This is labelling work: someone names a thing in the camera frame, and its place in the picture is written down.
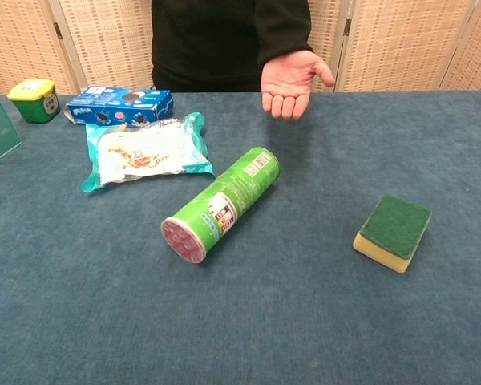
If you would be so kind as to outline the person's open bare hand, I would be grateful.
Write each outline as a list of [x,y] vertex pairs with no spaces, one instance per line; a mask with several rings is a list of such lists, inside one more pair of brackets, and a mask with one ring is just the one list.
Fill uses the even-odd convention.
[[300,119],[309,105],[316,76],[327,87],[335,84],[333,72],[312,51],[294,51],[269,60],[261,72],[263,110],[275,119]]

